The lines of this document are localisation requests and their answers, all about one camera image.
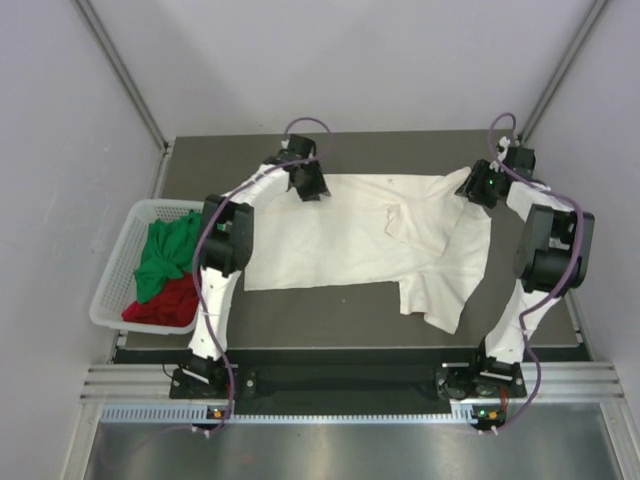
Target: white plastic basket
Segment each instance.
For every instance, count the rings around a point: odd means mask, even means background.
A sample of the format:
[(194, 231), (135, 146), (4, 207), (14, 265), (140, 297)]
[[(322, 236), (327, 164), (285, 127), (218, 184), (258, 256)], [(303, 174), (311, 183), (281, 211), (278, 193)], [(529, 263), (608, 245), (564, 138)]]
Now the white plastic basket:
[(203, 206), (204, 202), (157, 199), (142, 200), (131, 208), (91, 302), (89, 317), (93, 323), (117, 330), (159, 335), (184, 334), (194, 329), (195, 316), (186, 327), (166, 327), (125, 322), (122, 312), (136, 299), (134, 272), (140, 266), (149, 225), (158, 218), (171, 222), (191, 210), (202, 212)]

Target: robotic arm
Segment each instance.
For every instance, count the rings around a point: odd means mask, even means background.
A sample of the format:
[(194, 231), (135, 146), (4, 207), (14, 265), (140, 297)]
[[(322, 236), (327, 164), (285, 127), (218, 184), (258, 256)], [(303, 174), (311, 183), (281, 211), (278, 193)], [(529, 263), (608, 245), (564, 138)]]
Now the robotic arm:
[[(506, 138), (500, 141), (500, 147), (498, 159), (529, 184), (511, 180), (498, 168), (497, 162), (479, 160), (456, 193), (487, 208), (505, 199), (507, 207), (525, 222), (513, 263), (515, 289), (498, 324), (482, 340), (469, 366), (443, 368), (437, 373), (439, 393), (444, 398), (498, 398), (501, 389), (510, 397), (526, 397), (520, 369), (525, 351), (523, 336), (529, 339), (549, 309), (569, 289), (579, 287), (587, 272), (594, 217), (584, 212), (578, 262), (569, 280), (555, 298), (524, 317), (523, 331), (521, 314), (545, 299), (570, 265), (576, 248), (577, 214), (573, 208), (547, 195), (546, 186), (533, 182), (533, 150), (511, 146)], [(491, 428), (500, 424), (501, 419), (492, 420), (495, 422), (479, 421), (477, 428)]]
[[(291, 135), (282, 142), (277, 155), (263, 162), (258, 171), (245, 183), (247, 188), (233, 197), (225, 207), (206, 238), (200, 254), (202, 294), (208, 306), (209, 319), (223, 350), (227, 349), (227, 321), (233, 291), (242, 270), (249, 263), (253, 251), (253, 214), (289, 188), (294, 187), (302, 201), (320, 200), (329, 195), (318, 162), (303, 163), (274, 170), (274, 166), (310, 158), (316, 144), (299, 135)], [(202, 229), (209, 223), (226, 196), (210, 195), (202, 212)], [(207, 379), (209, 359), (216, 361), (221, 352), (214, 345), (207, 329), (202, 306), (196, 312), (196, 328), (189, 348), (197, 357), (189, 369), (193, 376)]]

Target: white wall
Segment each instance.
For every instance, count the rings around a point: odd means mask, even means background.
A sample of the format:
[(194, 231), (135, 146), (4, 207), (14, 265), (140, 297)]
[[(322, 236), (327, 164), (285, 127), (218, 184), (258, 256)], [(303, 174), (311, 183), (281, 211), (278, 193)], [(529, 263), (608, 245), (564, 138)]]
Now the white wall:
[(525, 118), (589, 0), (93, 0), (164, 135)]
[(0, 4), (0, 476), (58, 475), (88, 305), (159, 152), (69, 0)]
[(531, 143), (541, 178), (596, 216), (576, 294), (640, 425), (640, 3), (611, 3)]

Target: red cloth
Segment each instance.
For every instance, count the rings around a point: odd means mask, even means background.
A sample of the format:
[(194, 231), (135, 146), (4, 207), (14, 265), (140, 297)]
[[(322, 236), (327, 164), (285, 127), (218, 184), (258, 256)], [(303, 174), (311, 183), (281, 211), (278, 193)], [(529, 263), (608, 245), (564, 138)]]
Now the red cloth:
[(147, 323), (166, 327), (186, 327), (198, 307), (198, 295), (193, 286), (193, 277), (184, 272), (184, 277), (170, 279), (162, 292), (147, 303), (133, 302), (122, 312), (125, 322)]

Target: white t-shirt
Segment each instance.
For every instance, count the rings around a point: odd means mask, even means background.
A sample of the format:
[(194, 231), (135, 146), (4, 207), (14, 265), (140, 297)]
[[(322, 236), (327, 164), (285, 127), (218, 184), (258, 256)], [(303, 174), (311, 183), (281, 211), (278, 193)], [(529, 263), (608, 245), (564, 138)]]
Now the white t-shirt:
[(325, 175), (329, 198), (276, 197), (255, 212), (245, 290), (394, 281), (402, 314), (454, 333), (491, 235), (484, 210), (454, 195), (469, 172)]

